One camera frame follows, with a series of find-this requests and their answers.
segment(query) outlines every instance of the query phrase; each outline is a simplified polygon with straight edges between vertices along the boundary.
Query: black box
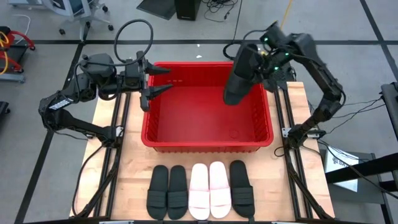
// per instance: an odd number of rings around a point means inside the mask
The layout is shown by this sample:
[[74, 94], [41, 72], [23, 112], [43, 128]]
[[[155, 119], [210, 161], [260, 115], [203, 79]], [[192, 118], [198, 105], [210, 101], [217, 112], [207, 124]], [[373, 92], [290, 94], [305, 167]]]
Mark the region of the black box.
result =
[[197, 18], [201, 0], [174, 0], [177, 18], [194, 21]]

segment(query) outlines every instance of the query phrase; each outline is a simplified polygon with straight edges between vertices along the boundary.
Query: cable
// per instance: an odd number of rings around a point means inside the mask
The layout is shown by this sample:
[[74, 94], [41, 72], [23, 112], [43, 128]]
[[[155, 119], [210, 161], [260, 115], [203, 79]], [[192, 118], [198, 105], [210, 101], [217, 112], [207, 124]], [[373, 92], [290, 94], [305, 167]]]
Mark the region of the cable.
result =
[[[13, 16], [23, 16], [23, 17], [26, 17], [28, 19], [26, 31], [24, 33], [25, 35], [27, 35], [27, 33], [29, 32], [29, 29], [30, 29], [30, 21], [31, 21], [30, 17], [27, 16], [27, 15], [22, 15], [22, 14], [14, 14]], [[23, 37], [21, 37], [21, 39], [19, 39], [15, 44], [19, 44], [22, 40], [24, 40]]]
[[[117, 138], [118, 137], [120, 137], [123, 133], [124, 133], [124, 128], [123, 128], [123, 130], [121, 131], [121, 132], [119, 132], [119, 134], [118, 134], [118, 136], [117, 136]], [[89, 157], [87, 157], [87, 159], [86, 159], [86, 161], [83, 163], [83, 165], [81, 165], [81, 168], [80, 168], [80, 171], [79, 171], [79, 174], [78, 174], [78, 179], [77, 179], [77, 183], [76, 183], [76, 188], [75, 188], [75, 193], [73, 194], [73, 200], [72, 200], [72, 212], [73, 212], [73, 214], [74, 214], [74, 216], [77, 216], [77, 212], [76, 212], [76, 210], [75, 210], [75, 200], [76, 200], [76, 196], [77, 196], [77, 192], [78, 192], [78, 189], [79, 189], [79, 184], [80, 184], [80, 179], [81, 179], [81, 174], [83, 173], [83, 169], [85, 168], [85, 166], [86, 166], [86, 164], [87, 164], [87, 162], [93, 157], [93, 156], [95, 156], [95, 154], [97, 154], [99, 151], [100, 151], [100, 149], [102, 149], [103, 147], [104, 147], [104, 145], [105, 145], [105, 143], [102, 143], [102, 145], [99, 147], [99, 148], [97, 148]]]
[[[370, 108], [370, 109], [367, 109], [367, 110], [362, 110], [361, 112], [358, 112], [358, 113], [363, 113], [363, 112], [371, 111], [371, 110], [374, 110], [374, 109], [378, 109], [378, 108], [380, 108], [382, 106], [385, 106], [385, 105], [386, 104], [382, 104], [382, 105], [377, 106], [377, 107], [373, 107], [373, 108]], [[332, 118], [344, 118], [344, 117], [347, 117], [347, 116], [349, 116], [351, 114], [355, 114], [355, 112], [354, 113], [349, 113], [349, 114], [346, 114], [346, 115], [343, 115], [343, 116], [332, 117]]]
[[388, 190], [378, 186], [377, 184], [373, 183], [371, 180], [369, 180], [368, 178], [366, 178], [364, 175], [362, 175], [358, 170], [356, 170], [353, 166], [349, 165], [348, 163], [346, 163], [345, 161], [341, 160], [339, 157], [335, 156], [332, 151], [329, 149], [329, 147], [327, 147], [328, 151], [330, 152], [330, 154], [338, 159], [339, 161], [341, 161], [342, 163], [344, 163], [346, 166], [348, 166], [352, 171], [354, 171], [354, 173], [356, 173], [358, 176], [360, 176], [361, 178], [363, 178], [364, 180], [368, 181], [370, 184], [372, 184], [373, 186], [375, 186], [375, 188], [379, 189], [381, 192], [384, 192], [388, 195], [390, 195], [391, 197], [398, 199], [398, 196], [390, 193]]
[[[239, 0], [237, 0], [236, 2], [232, 1], [232, 0], [209, 0], [208, 2], [205, 2], [204, 0], [202, 0], [203, 3], [206, 4], [207, 6], [207, 11], [205, 12], [205, 14], [203, 15], [205, 19], [209, 20], [209, 21], [213, 21], [213, 22], [224, 22], [226, 20], [226, 18], [229, 15], [229, 12], [231, 12], [231, 10], [234, 8], [235, 4], [238, 3]], [[219, 9], [223, 8], [224, 6], [232, 6], [228, 12], [224, 15], [224, 20], [223, 21], [217, 21], [214, 19], [209, 19], [206, 17], [207, 12], [211, 12], [211, 13], [216, 13], [219, 11]]]
[[[313, 152], [316, 152], [317, 154], [319, 154], [319, 156], [321, 155], [318, 151], [316, 151], [315, 149], [310, 149], [309, 147], [307, 147], [307, 146], [302, 146], [302, 147], [304, 147], [304, 149], [308, 149], [309, 151], [313, 151]], [[285, 154], [282, 154], [282, 155], [277, 155], [276, 154], [276, 151], [278, 151], [278, 149], [282, 149], [283, 148], [283, 146], [280, 146], [280, 147], [278, 147], [278, 148], [276, 148], [275, 150], [274, 150], [274, 155], [276, 156], [276, 157], [282, 157], [282, 156], [284, 156]]]
[[[143, 22], [143, 23], [148, 25], [148, 27], [150, 29], [149, 43], [148, 43], [148, 46], [145, 49], [144, 53], [140, 57], [136, 58], [135, 60], [133, 60], [131, 62], [126, 62], [125, 60], [121, 59], [119, 57], [119, 54], [118, 54], [117, 46], [118, 46], [119, 36], [120, 36], [120, 33], [123, 31], [124, 28], [126, 28], [128, 25], [136, 23], [136, 22]], [[142, 59], [148, 53], [148, 51], [149, 51], [150, 47], [152, 46], [153, 42], [154, 42], [154, 28], [152, 27], [152, 25], [148, 21], [146, 21], [144, 19], [133, 19], [131, 21], [126, 22], [125, 24], [123, 24], [122, 27], [120, 27], [120, 29], [116, 33], [116, 36], [115, 36], [115, 39], [114, 39], [113, 51], [114, 51], [114, 54], [115, 54], [116, 58], [119, 61], [121, 61], [122, 63], [99, 63], [99, 62], [91, 62], [91, 61], [87, 61], [87, 63], [88, 64], [92, 64], [92, 65], [103, 65], [103, 66], [112, 66], [112, 67], [124, 67], [126, 65], [132, 65], [132, 64], [138, 62], [140, 59]]]
[[359, 104], [364, 104], [364, 103], [372, 103], [373, 101], [380, 100], [380, 98], [375, 99], [375, 100], [369, 100], [369, 101], [364, 101], [364, 102], [357, 102], [357, 103], [347, 103], [345, 106], [352, 106], [352, 105], [359, 105]]
[[351, 155], [348, 155], [348, 154], [345, 153], [344, 151], [342, 151], [342, 150], [340, 150], [340, 149], [337, 149], [337, 148], [331, 146], [330, 144], [328, 144], [328, 143], [325, 142], [325, 141], [322, 141], [321, 139], [318, 140], [318, 143], [321, 144], [321, 145], [323, 145], [323, 146], [326, 146], [326, 147], [332, 147], [338, 154], [344, 156], [345, 158], [353, 159], [353, 160], [358, 160], [358, 161], [361, 161], [361, 162], [367, 162], [367, 161], [369, 161], [369, 159], [358, 159], [357, 157], [353, 157], [353, 156], [351, 156]]
[[375, 104], [377, 101], [371, 103], [368, 106], [365, 106], [364, 108], [360, 109], [359, 111], [355, 112], [350, 118], [348, 118], [346, 121], [344, 121], [343, 123], [337, 125], [336, 127], [334, 127], [331, 131], [329, 131], [327, 134], [332, 133], [335, 129], [339, 128], [340, 126], [342, 126], [343, 124], [347, 123], [349, 120], [353, 119], [355, 117], [355, 115], [357, 115], [358, 113], [362, 112], [363, 110], [365, 110], [366, 108], [369, 108], [370, 106], [372, 106], [373, 104]]
[[275, 155], [276, 157], [282, 157], [282, 156], [284, 156], [285, 154], [282, 154], [282, 155], [277, 155], [277, 154], [276, 154], [276, 151], [278, 151], [278, 149], [283, 149], [283, 146], [279, 146], [278, 148], [276, 148], [276, 149], [274, 150], [274, 155]]
[[229, 46], [232, 46], [232, 45], [234, 45], [234, 44], [242, 44], [242, 41], [240, 41], [240, 40], [235, 41], [236, 31], [238, 30], [239, 18], [240, 18], [240, 16], [241, 16], [242, 2], [243, 2], [243, 0], [241, 0], [241, 5], [240, 5], [240, 7], [239, 7], [238, 20], [236, 21], [236, 25], [235, 25], [234, 37], [232, 38], [231, 43], [225, 45], [224, 48], [223, 48], [223, 55], [224, 55], [226, 58], [230, 59], [230, 60], [234, 60], [235, 58], [232, 57], [232, 56], [229, 56], [229, 55], [226, 53], [226, 49], [227, 49]]
[[318, 151], [316, 151], [315, 149], [311, 149], [311, 148], [309, 148], [309, 147], [307, 147], [307, 146], [304, 146], [304, 145], [302, 145], [302, 147], [304, 147], [305, 149], [308, 149], [309, 151], [312, 151], [312, 152], [317, 153], [319, 156], [321, 155], [321, 153], [318, 152]]
[[8, 37], [3, 33], [3, 32], [0, 32], [0, 34], [4, 37], [4, 39], [6, 40], [6, 41], [3, 41], [3, 40], [1, 40], [1, 37], [0, 37], [0, 46], [1, 46], [1, 48], [4, 50], [4, 59], [5, 59], [5, 61], [6, 61], [6, 63], [5, 63], [5, 66], [4, 66], [4, 69], [0, 72], [0, 75], [2, 75], [2, 74], [4, 74], [6, 71], [7, 71], [7, 69], [8, 69], [8, 56], [7, 56], [7, 52], [6, 52], [6, 47], [4, 46], [4, 44], [9, 44], [9, 40], [8, 40]]
[[80, 178], [81, 178], [81, 173], [83, 172], [83, 169], [85, 168], [87, 162], [93, 157], [95, 156], [95, 154], [97, 154], [103, 147], [104, 147], [105, 143], [102, 143], [102, 145], [97, 148], [97, 150], [95, 150], [89, 157], [87, 157], [86, 161], [83, 163], [83, 165], [81, 165], [78, 177], [77, 177], [77, 183], [76, 183], [76, 188], [75, 188], [75, 193], [73, 194], [73, 199], [72, 199], [72, 212], [74, 214], [74, 216], [77, 216], [77, 212], [75, 209], [75, 200], [76, 200], [76, 196], [77, 196], [77, 192], [79, 189], [79, 184], [80, 184]]
[[282, 19], [282, 22], [280, 23], [280, 29], [282, 29], [285, 24], [285, 20], [286, 20], [287, 15], [289, 14], [289, 9], [292, 5], [292, 2], [293, 2], [293, 0], [290, 0], [289, 4], [287, 5], [287, 8], [286, 8], [285, 14], [284, 14], [284, 18]]
[[73, 136], [73, 135], [71, 135], [71, 134], [59, 133], [58, 131], [54, 131], [54, 130], [53, 130], [53, 132], [54, 132], [55, 134], [59, 134], [59, 135], [63, 135], [63, 136], [69, 136], [69, 137], [71, 137], [71, 138], [73, 138], [73, 139], [76, 139], [76, 140], [88, 141], [87, 138], [85, 138], [85, 139], [83, 139], [83, 138], [78, 138], [78, 137], [75, 137], [75, 136]]

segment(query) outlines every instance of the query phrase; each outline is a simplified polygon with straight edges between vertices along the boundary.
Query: office chair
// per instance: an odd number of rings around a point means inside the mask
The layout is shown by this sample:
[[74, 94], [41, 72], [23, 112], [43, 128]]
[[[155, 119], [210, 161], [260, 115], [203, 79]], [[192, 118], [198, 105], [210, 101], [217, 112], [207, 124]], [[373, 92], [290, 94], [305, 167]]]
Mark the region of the office chair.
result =
[[62, 27], [75, 21], [80, 22], [81, 41], [85, 40], [84, 30], [86, 26], [90, 27], [91, 21], [107, 23], [109, 24], [108, 29], [110, 31], [113, 30], [110, 21], [95, 16], [95, 12], [99, 8], [102, 8], [104, 12], [108, 11], [108, 7], [103, 3], [100, 4], [99, 0], [42, 0], [42, 3], [53, 12], [68, 17], [68, 20], [60, 25], [59, 33], [61, 35], [65, 34], [65, 30]]

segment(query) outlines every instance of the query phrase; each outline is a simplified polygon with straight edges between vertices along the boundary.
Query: red plastic bin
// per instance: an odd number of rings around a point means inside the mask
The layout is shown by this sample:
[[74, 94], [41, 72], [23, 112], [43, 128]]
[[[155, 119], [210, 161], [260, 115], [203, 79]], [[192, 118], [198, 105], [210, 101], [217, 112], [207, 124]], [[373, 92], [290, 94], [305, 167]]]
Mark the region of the red plastic bin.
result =
[[142, 142], [157, 152], [254, 152], [273, 138], [262, 85], [236, 106], [223, 101], [232, 62], [157, 62], [169, 68], [150, 76], [148, 85], [173, 84], [150, 102]]

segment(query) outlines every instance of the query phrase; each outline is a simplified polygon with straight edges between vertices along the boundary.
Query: black slipper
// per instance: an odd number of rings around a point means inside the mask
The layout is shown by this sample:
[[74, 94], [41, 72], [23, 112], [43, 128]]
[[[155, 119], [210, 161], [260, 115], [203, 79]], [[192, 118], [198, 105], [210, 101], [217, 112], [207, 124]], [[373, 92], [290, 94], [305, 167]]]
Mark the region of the black slipper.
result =
[[167, 212], [171, 220], [182, 218], [188, 210], [187, 175], [182, 166], [173, 166], [170, 171]]
[[148, 214], [156, 220], [163, 220], [166, 216], [166, 193], [168, 180], [169, 170], [166, 166], [155, 166], [148, 190], [147, 211]]
[[235, 212], [245, 218], [254, 216], [254, 194], [250, 185], [246, 166], [242, 161], [233, 161], [229, 166], [231, 182], [232, 207]]

